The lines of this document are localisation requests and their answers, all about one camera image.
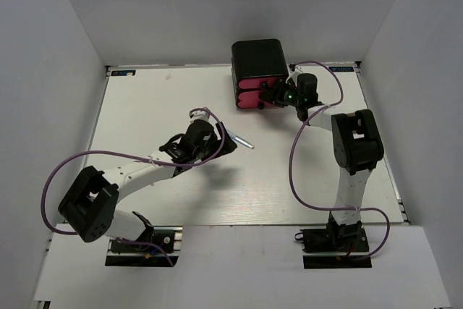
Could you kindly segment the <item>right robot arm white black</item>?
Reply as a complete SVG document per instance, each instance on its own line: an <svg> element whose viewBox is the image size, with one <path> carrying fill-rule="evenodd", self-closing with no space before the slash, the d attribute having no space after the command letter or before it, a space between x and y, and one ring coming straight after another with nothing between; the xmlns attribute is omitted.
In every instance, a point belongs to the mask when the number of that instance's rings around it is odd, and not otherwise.
<svg viewBox="0 0 463 309"><path fill-rule="evenodd" d="M261 104L292 106L303 127L318 127L331 133L339 184L334 207L324 208L335 224L326 232L326 239L333 249L343 250L353 240L350 228L361 224L365 187L383 159L384 147L371 110L341 113L336 106L318 100L317 86L315 75L300 73L296 82L290 78L281 78L272 85L263 82L259 99Z"/></svg>

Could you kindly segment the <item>pink drawer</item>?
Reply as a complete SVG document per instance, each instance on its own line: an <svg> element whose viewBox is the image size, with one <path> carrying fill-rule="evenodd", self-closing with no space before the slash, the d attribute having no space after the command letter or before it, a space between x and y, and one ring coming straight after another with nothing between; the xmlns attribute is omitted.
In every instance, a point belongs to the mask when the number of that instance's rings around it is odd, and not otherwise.
<svg viewBox="0 0 463 309"><path fill-rule="evenodd" d="M237 83L237 87L242 90L260 90L263 83L271 87L278 79L278 77L243 78Z"/></svg>
<svg viewBox="0 0 463 309"><path fill-rule="evenodd" d="M259 99L252 99L252 100L238 101L237 102L237 108L238 109L264 110L266 107L269 107L269 106L271 106L270 103L267 103L265 101L261 101Z"/></svg>
<svg viewBox="0 0 463 309"><path fill-rule="evenodd" d="M259 101L259 95L262 93L262 90L241 90L237 94L237 100L239 102L255 102Z"/></svg>

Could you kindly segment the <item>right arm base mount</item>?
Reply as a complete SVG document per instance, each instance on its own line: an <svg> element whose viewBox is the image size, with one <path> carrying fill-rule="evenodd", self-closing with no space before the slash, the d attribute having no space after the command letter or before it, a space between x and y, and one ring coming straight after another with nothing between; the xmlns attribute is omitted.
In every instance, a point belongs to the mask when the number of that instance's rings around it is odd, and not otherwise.
<svg viewBox="0 0 463 309"><path fill-rule="evenodd" d="M304 269L372 268L370 247L364 228L357 236L333 239L327 229L301 229L294 240L302 245Z"/></svg>

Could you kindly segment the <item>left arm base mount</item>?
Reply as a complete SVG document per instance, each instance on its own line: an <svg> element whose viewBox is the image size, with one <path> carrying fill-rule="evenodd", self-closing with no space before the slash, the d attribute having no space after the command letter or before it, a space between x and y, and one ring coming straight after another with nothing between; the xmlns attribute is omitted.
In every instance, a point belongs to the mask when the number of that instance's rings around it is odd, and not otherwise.
<svg viewBox="0 0 463 309"><path fill-rule="evenodd" d="M121 242L111 238L105 266L170 268L176 265L182 243L181 227L155 227L144 242Z"/></svg>

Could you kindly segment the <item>light blue clip pen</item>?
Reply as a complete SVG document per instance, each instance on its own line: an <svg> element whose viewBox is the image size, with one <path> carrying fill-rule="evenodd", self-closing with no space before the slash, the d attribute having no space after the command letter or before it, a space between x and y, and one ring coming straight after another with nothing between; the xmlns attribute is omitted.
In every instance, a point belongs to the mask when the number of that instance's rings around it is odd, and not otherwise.
<svg viewBox="0 0 463 309"><path fill-rule="evenodd" d="M247 140L245 140L244 138L242 138L242 137L236 135L235 133L233 133L233 132L231 132L231 131L229 131L229 130L227 131L227 133L228 133L229 137L230 137L234 142L236 142L236 143L238 143L238 144L240 144L240 145L242 145L242 146L244 146L244 147L246 147L246 148L249 148L249 149L254 149L254 148L255 148L255 146L254 146L252 143L250 143L250 142L248 142Z"/></svg>

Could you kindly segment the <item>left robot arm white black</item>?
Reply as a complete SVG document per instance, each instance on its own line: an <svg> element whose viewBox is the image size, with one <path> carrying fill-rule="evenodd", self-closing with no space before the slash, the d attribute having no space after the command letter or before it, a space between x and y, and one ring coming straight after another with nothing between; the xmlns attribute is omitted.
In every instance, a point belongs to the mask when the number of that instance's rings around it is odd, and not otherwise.
<svg viewBox="0 0 463 309"><path fill-rule="evenodd" d="M85 167L61 200L59 213L86 243L107 236L146 250L153 241L153 225L136 211L120 211L118 203L147 186L179 176L193 164L235 151L237 144L221 125L197 120L144 161L106 170Z"/></svg>

